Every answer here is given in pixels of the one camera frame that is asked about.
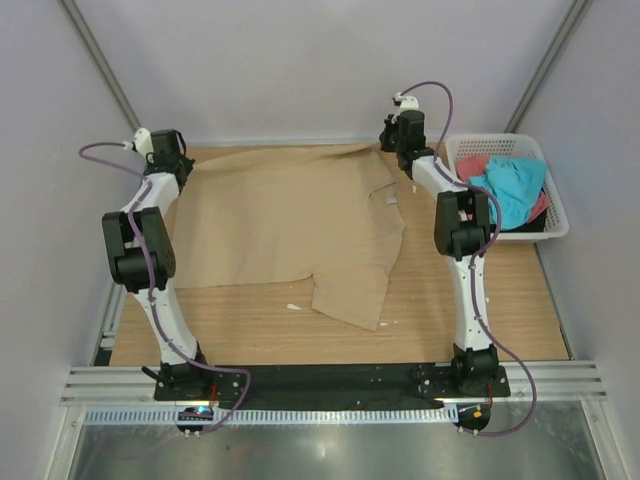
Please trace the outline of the beige t shirt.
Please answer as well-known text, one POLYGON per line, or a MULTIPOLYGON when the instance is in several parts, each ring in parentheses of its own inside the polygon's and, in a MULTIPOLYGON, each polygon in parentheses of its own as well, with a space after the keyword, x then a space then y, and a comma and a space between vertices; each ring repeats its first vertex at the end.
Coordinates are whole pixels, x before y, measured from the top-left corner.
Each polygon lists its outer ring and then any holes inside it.
POLYGON ((198 163, 172 234, 179 289, 311 279, 315 311, 375 330, 405 228, 372 146, 254 150, 198 163))

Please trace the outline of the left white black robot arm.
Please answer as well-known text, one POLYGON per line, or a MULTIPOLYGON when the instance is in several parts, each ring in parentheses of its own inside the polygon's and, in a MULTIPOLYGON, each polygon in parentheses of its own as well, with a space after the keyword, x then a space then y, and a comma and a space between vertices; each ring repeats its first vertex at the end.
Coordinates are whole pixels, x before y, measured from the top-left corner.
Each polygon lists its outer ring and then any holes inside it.
POLYGON ((179 198, 194 161, 186 156, 175 129, 139 129, 124 146, 145 161, 141 185, 132 200, 102 217, 110 273, 143 308, 160 348, 160 365, 142 371, 156 382, 156 400, 202 399, 211 380, 206 362, 186 325, 174 287, 176 257, 165 216, 179 198))

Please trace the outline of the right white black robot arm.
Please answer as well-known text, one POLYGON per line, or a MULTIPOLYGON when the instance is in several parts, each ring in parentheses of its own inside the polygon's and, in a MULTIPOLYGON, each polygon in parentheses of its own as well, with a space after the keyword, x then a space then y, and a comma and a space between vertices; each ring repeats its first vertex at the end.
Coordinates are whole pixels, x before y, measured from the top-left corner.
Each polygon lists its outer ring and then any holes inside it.
POLYGON ((424 113, 416 109, 388 115, 380 147, 395 154, 399 169, 436 201, 434 243, 446 258, 456 302, 454 388, 464 396, 507 397, 510 389, 484 304, 484 253, 491 241, 489 198, 451 175, 426 145, 424 120, 424 113))

